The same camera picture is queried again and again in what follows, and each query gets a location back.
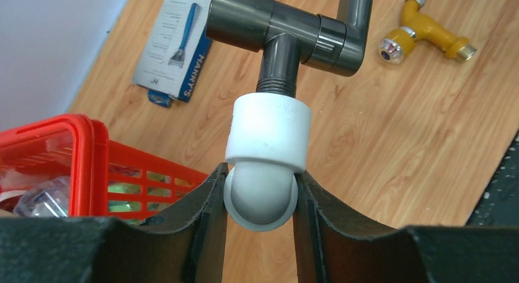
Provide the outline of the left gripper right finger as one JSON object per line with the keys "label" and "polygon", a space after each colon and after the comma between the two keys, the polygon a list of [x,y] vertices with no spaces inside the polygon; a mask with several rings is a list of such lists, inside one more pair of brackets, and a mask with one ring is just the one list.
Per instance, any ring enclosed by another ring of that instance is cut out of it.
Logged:
{"label": "left gripper right finger", "polygon": [[379,223],[296,175],[299,282],[517,282],[516,227]]}

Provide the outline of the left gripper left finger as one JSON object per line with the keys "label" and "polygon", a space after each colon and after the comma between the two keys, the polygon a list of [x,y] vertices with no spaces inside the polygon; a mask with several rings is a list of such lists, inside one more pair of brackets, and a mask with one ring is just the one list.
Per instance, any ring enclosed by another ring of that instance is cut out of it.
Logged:
{"label": "left gripper left finger", "polygon": [[221,282],[221,163],[191,193],[134,226],[114,217],[1,219],[2,282]]}

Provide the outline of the white pvc elbow fitting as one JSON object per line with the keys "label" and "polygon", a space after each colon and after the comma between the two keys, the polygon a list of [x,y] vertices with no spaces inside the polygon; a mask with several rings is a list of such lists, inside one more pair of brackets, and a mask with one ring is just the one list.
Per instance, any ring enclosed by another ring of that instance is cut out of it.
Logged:
{"label": "white pvc elbow fitting", "polygon": [[233,168],[224,204],[241,227],[268,232],[293,215],[296,174],[306,170],[311,109],[292,97],[250,93],[234,103],[225,160]]}

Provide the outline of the dark grey metal faucet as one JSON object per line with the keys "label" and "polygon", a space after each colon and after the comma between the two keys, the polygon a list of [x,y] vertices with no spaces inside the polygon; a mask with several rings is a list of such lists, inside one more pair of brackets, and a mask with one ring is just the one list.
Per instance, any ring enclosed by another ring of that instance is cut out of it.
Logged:
{"label": "dark grey metal faucet", "polygon": [[208,38],[262,51],[257,92],[294,98],[301,64],[344,77],[361,67],[373,0],[339,0],[336,18],[276,0],[211,0]]}

